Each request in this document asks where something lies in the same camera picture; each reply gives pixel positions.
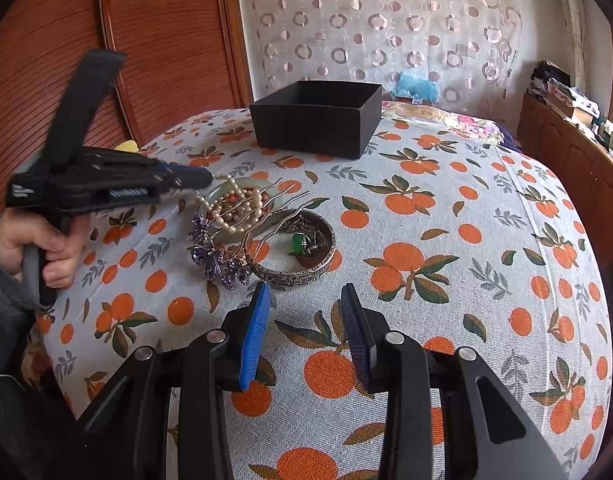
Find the grey left sleeve forearm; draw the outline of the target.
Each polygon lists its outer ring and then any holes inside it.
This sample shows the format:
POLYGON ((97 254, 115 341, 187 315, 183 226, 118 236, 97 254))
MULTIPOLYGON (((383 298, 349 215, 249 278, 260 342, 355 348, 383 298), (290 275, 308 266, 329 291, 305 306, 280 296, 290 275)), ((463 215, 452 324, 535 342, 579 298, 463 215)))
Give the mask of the grey left sleeve forearm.
POLYGON ((0 265, 0 375, 19 375, 38 305, 21 282, 0 265))

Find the person left hand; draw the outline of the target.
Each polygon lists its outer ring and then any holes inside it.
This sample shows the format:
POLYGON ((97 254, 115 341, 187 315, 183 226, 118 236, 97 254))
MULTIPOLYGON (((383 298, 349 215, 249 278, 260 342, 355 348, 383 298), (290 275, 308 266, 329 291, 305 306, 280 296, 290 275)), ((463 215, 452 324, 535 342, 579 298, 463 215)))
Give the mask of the person left hand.
POLYGON ((0 215, 0 265, 20 281, 24 250, 28 246, 43 249, 47 259, 43 269, 45 283, 53 289, 69 288, 78 270, 88 229, 88 214, 73 218, 69 233, 64 234, 38 214, 7 208, 0 215))

